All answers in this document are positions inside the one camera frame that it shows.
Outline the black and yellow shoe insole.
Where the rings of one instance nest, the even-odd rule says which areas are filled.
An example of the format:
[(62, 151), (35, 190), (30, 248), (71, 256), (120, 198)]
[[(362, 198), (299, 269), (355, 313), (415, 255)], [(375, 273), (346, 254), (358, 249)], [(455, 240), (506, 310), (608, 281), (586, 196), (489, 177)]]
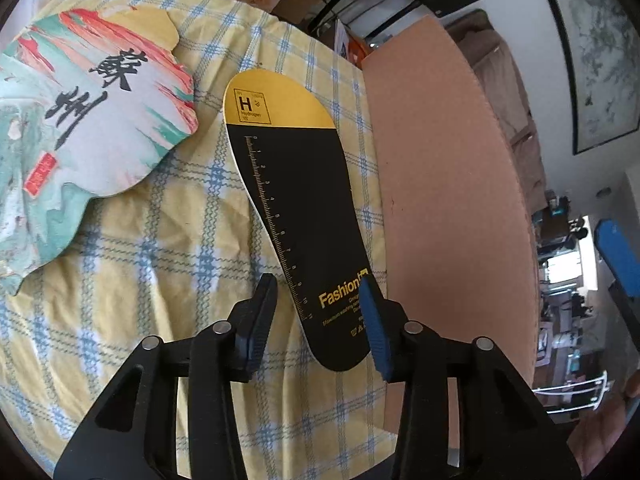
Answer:
[(312, 356), (351, 370), (370, 352), (359, 292), (372, 268), (331, 115), (292, 78), (254, 68), (228, 83), (224, 124)]

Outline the painted paper hand fan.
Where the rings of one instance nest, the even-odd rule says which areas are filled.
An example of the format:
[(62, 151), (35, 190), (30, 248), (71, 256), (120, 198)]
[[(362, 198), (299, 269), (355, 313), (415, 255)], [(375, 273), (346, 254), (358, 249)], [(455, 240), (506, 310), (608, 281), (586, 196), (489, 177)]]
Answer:
[(75, 8), (2, 51), (2, 292), (64, 252), (90, 200), (137, 185), (196, 131), (178, 42), (152, 6)]

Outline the framed ink painting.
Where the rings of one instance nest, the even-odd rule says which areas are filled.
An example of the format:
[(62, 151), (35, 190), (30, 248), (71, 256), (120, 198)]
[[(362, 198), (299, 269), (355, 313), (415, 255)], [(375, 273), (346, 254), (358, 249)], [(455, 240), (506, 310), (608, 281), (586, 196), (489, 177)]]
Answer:
[(564, 52), (575, 155), (639, 129), (639, 34), (618, 0), (548, 0)]

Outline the brown cardboard box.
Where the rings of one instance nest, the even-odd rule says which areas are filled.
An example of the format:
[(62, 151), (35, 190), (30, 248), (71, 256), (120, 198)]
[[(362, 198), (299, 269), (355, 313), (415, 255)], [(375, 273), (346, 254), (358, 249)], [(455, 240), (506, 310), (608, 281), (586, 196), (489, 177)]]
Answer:
[(532, 380), (533, 229), (512, 151), (469, 63), (422, 18), (363, 63), (387, 295), (440, 336), (491, 338)]

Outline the yellow blue plaid cloth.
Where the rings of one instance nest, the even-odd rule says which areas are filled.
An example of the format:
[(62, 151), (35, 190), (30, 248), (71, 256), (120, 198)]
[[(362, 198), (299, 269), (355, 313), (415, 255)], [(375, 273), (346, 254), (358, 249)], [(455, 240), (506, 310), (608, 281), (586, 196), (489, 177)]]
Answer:
[[(94, 399), (146, 335), (190, 337), (228, 315), (280, 266), (235, 171), (222, 95), (262, 67), (312, 92), (341, 137), (376, 279), (386, 279), (381, 193), (363, 76), (320, 42), (235, 0), (51, 0), (71, 8), (155, 6), (193, 74), (200, 126), (124, 194), (95, 200), (73, 244), (1, 300), (1, 409), (27, 453), (52, 471)], [(349, 479), (385, 460), (385, 386), (371, 360), (335, 374), (311, 356), (291, 296), (279, 292), (256, 375), (234, 385), (253, 479)]]

